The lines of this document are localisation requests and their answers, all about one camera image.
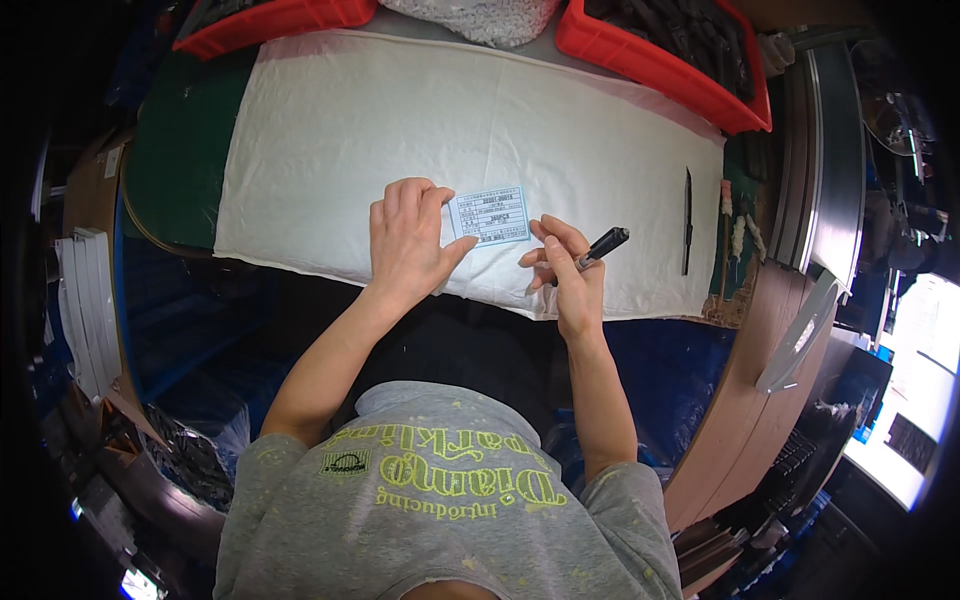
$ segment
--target gray t-shirt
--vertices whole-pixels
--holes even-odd
[[[607,468],[578,502],[489,397],[394,381],[356,410],[314,448],[271,434],[244,451],[214,598],[397,599],[447,579],[500,598],[682,598],[650,468]]]

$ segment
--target shirt patch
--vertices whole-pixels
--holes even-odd
[[[344,452],[326,452],[320,475],[350,477],[370,470],[370,449],[346,450]]]

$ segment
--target pen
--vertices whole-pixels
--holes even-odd
[[[601,235],[600,239],[590,245],[590,249],[586,254],[574,258],[573,264],[577,267],[577,271],[582,273],[587,267],[606,256],[620,244],[623,244],[629,239],[629,229],[611,228],[610,231],[607,231]],[[550,285],[557,285],[556,277],[553,278],[553,281],[550,282]]]

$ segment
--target hand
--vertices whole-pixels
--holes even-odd
[[[394,181],[370,205],[370,258],[376,294],[403,316],[444,279],[477,243],[464,236],[440,247],[440,211],[453,190],[425,178]]]
[[[557,308],[560,334],[566,342],[603,337],[603,277],[606,267],[598,260],[582,273],[577,272],[573,258],[587,253],[590,243],[584,234],[556,217],[543,215],[530,221],[530,231],[543,242],[520,258],[520,266],[532,267],[548,262],[549,269],[537,270],[530,287],[538,290],[557,278]]]

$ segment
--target white cloth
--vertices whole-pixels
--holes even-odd
[[[214,255],[369,282],[369,205],[428,177],[459,193],[521,185],[607,258],[607,320],[699,315],[716,244],[723,137],[649,88],[491,49],[352,31],[264,44],[230,141]],[[693,242],[684,255],[684,179]],[[453,239],[444,211],[441,242]],[[517,262],[539,242],[470,252],[441,292],[556,319]]]

